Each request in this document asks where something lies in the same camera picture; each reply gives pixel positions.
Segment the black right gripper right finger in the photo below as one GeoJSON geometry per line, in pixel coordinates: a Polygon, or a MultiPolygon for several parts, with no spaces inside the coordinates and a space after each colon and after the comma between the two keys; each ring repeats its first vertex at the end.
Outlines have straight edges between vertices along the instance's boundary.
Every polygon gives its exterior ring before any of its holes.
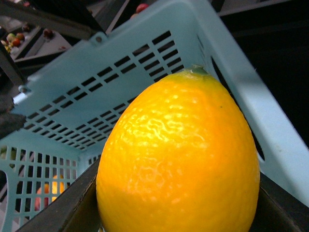
{"type": "Polygon", "coordinates": [[[252,232],[307,232],[309,208],[264,174],[252,232]]]}

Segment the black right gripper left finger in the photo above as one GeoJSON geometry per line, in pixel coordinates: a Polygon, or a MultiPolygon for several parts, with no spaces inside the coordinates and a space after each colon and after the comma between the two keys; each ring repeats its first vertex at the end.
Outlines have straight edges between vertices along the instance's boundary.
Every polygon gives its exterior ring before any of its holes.
{"type": "Polygon", "coordinates": [[[97,232],[101,226],[97,198],[96,160],[47,208],[23,225],[19,232],[97,232]]]}

